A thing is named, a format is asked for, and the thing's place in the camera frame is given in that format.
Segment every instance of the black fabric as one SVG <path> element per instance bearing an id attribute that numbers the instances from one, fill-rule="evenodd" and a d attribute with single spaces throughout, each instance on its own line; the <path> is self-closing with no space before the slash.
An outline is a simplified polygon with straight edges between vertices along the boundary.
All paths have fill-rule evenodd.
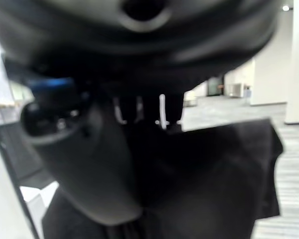
<path id="1" fill-rule="evenodd" d="M 165 95 L 166 120 L 176 123 L 181 119 L 183 113 L 184 94 Z"/>
<path id="2" fill-rule="evenodd" d="M 123 120 L 127 123 L 134 123 L 137 118 L 137 99 L 136 97 L 120 98 L 120 109 Z"/>
<path id="3" fill-rule="evenodd" d="M 138 124 L 127 138 L 143 216 L 104 227 L 58 191 L 45 239 L 248 239 L 256 219 L 279 215 L 274 168 L 283 148 L 269 120 L 177 134 Z"/>
<path id="4" fill-rule="evenodd" d="M 154 123 L 160 120 L 159 95 L 143 97 L 144 120 Z"/>

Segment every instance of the ceiling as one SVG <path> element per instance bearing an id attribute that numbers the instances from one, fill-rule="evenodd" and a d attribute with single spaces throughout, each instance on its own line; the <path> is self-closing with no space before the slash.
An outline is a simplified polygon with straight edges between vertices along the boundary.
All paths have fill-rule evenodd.
<path id="1" fill-rule="evenodd" d="M 294 7 L 294 0 L 283 0 L 283 4 Z"/>

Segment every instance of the circular hole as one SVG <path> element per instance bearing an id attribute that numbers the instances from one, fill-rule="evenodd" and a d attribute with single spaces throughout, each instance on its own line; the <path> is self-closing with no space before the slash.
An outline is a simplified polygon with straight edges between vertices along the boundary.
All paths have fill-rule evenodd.
<path id="1" fill-rule="evenodd" d="M 123 3 L 123 11 L 136 21 L 149 21 L 157 17 L 165 8 L 164 0 L 128 0 Z"/>

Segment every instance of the ceiling light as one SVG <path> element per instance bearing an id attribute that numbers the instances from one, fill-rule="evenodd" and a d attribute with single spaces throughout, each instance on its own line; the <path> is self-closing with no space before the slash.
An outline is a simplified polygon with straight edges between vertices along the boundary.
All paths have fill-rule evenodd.
<path id="1" fill-rule="evenodd" d="M 290 10 L 290 7 L 289 7 L 288 5 L 284 5 L 284 6 L 283 6 L 283 10 L 284 10 L 284 11 L 289 11 L 289 10 Z"/>

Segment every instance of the blue light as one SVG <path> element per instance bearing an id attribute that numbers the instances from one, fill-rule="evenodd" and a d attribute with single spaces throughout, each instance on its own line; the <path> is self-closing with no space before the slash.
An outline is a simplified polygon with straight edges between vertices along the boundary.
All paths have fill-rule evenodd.
<path id="1" fill-rule="evenodd" d="M 71 78 L 59 78 L 59 79 L 43 79 L 33 80 L 28 82 L 28 86 L 33 92 L 51 90 L 55 88 L 73 86 L 73 79 Z"/>

